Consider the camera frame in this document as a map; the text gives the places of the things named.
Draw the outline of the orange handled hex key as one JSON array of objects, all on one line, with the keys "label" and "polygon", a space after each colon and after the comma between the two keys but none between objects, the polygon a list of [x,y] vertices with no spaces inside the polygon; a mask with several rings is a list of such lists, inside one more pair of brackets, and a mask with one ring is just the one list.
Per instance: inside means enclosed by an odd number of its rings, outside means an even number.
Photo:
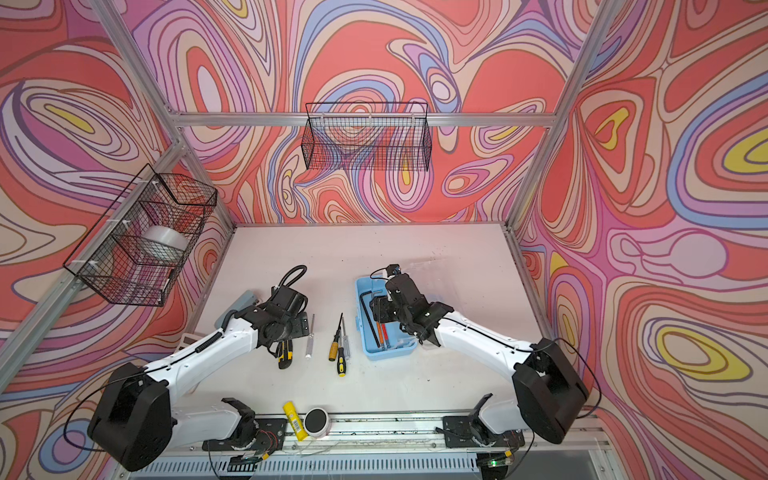
[{"label": "orange handled hex key", "polygon": [[381,348],[384,350],[389,349],[390,344],[389,344],[389,338],[388,338],[385,324],[381,324],[381,323],[377,324],[377,334],[378,334]]}]

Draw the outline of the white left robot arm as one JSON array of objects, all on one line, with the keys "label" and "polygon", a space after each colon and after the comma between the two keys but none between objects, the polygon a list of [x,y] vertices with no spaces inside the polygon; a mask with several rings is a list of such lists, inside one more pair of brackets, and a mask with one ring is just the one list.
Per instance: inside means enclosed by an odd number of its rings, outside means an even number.
[{"label": "white left robot arm", "polygon": [[130,472],[143,469],[167,449],[222,441],[237,450],[257,437],[255,412],[225,397],[208,407],[177,402],[200,382],[237,358],[308,334],[308,299],[282,285],[270,297],[229,311],[220,328],[191,346],[144,367],[126,363],[107,381],[87,436]]}]

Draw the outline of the light blue plastic tool box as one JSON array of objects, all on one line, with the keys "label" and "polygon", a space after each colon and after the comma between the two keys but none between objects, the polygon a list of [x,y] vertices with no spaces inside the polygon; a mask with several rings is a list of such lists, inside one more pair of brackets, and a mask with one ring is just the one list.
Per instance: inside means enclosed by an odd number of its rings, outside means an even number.
[{"label": "light blue plastic tool box", "polygon": [[384,279],[360,277],[355,281],[356,328],[363,353],[371,361],[410,355],[418,346],[415,337],[400,329],[391,312]]}]

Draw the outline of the silver small screwdriver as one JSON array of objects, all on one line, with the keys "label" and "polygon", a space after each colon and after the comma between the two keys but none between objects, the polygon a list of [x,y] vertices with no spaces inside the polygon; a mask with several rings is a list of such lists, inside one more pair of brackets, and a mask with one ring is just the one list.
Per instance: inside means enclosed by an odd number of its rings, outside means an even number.
[{"label": "silver small screwdriver", "polygon": [[344,359],[348,363],[351,358],[351,348],[349,344],[349,337],[347,335],[346,328],[342,328],[342,347],[344,349]]}]

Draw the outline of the yellow black screwdriver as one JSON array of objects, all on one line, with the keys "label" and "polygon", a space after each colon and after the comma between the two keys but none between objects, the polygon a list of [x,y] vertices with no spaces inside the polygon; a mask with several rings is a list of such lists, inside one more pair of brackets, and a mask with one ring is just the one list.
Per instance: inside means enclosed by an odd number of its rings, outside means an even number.
[{"label": "yellow black screwdriver", "polygon": [[344,330],[343,321],[340,321],[340,324],[337,329],[337,342],[336,342],[336,345],[337,345],[336,370],[337,370],[337,375],[339,377],[344,377],[347,371],[345,350],[343,347],[343,340],[342,340],[343,330]]}]

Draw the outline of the yellow black utility knife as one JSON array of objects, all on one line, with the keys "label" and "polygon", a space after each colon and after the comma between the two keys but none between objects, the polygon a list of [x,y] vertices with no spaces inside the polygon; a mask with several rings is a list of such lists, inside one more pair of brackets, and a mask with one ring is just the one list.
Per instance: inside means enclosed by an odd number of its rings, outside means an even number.
[{"label": "yellow black utility knife", "polygon": [[277,349],[278,368],[280,370],[288,369],[293,363],[293,341],[283,340],[279,343]]}]

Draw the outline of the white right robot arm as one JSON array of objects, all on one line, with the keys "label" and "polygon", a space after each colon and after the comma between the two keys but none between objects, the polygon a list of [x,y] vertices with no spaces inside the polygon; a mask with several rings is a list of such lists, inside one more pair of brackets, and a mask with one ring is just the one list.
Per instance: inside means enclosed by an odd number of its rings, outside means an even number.
[{"label": "white right robot arm", "polygon": [[527,428],[551,444],[565,440],[589,392],[555,340],[517,340],[485,328],[443,302],[428,300],[395,265],[372,278],[382,280],[385,289],[372,298],[375,321],[395,323],[422,345],[463,354],[512,385],[510,397],[483,395],[464,418],[468,432],[445,427],[448,438],[490,447],[506,433]]}]

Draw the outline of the black large hex key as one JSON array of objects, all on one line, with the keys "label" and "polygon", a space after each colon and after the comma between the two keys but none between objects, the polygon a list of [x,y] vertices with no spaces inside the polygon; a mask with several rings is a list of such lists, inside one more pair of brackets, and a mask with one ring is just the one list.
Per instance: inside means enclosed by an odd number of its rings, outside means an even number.
[{"label": "black large hex key", "polygon": [[376,344],[376,347],[377,348],[381,348],[381,340],[379,338],[379,335],[376,332],[375,322],[373,321],[373,318],[372,318],[371,313],[369,311],[370,307],[368,306],[368,304],[365,301],[365,297],[366,296],[372,296],[372,295],[373,295],[373,292],[371,290],[363,291],[362,293],[359,294],[358,300],[359,300],[359,304],[360,304],[361,310],[362,310],[363,314],[365,315],[365,318],[366,318],[367,324],[369,326],[369,329],[371,330],[371,334],[373,336],[373,339],[374,339],[374,342]]}]

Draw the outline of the orange black screwdriver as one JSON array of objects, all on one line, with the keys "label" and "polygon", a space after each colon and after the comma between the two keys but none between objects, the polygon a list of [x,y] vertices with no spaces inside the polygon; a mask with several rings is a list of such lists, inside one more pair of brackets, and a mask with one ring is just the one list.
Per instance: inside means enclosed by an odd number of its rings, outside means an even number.
[{"label": "orange black screwdriver", "polygon": [[341,332],[342,332],[342,323],[343,323],[343,315],[340,315],[337,328],[334,333],[334,337],[329,349],[328,360],[330,362],[335,362],[338,357],[339,343],[340,343]]}]

